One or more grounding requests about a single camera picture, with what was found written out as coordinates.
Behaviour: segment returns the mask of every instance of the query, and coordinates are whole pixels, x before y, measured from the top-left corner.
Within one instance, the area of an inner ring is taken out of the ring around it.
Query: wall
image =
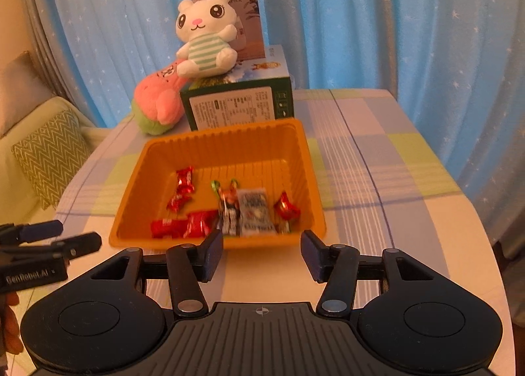
[[[23,0],[0,0],[0,69],[30,49]]]

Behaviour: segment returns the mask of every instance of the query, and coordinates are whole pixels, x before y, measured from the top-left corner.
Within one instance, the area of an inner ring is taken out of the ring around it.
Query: silver screw
[[[199,312],[203,308],[203,304],[199,300],[187,299],[179,302],[177,308],[182,312]]]
[[[342,300],[330,299],[325,300],[321,308],[326,312],[343,312],[347,308],[347,305]]]

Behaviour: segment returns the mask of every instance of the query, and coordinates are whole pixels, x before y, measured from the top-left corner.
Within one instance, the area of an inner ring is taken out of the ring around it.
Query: table
[[[494,255],[470,201],[439,162],[388,91],[317,89],[293,92],[325,210],[327,244],[345,243],[362,254],[397,247],[489,303],[503,322],[503,339],[490,366],[513,376],[514,343],[507,299]],[[170,134],[189,131],[181,121]],[[65,236],[96,231],[100,252],[72,262],[70,279],[118,250],[107,238],[120,199],[144,143],[133,116],[120,122],[66,189],[57,208]],[[148,283],[148,295],[170,308],[167,281]],[[216,301],[317,303],[324,285],[312,281],[299,247],[228,250],[212,282]],[[57,286],[22,297],[20,316]],[[360,281],[354,307],[377,296],[377,282]],[[27,355],[10,365],[26,374]]]

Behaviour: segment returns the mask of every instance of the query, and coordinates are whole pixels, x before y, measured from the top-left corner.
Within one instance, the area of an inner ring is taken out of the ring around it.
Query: gray pillow
[[[29,52],[9,62],[0,71],[0,137],[53,96],[38,77]]]

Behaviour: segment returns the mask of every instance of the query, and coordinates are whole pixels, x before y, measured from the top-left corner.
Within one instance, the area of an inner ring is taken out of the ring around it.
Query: stuffed toy
[[[146,76],[135,87],[131,110],[140,129],[151,135],[170,130],[183,116],[179,91],[187,79],[177,75],[176,60],[164,69]]]
[[[235,39],[237,20],[229,0],[183,0],[178,5],[177,36],[185,42],[177,58],[186,59],[177,66],[181,78],[220,75],[232,69],[237,52],[228,42]]]

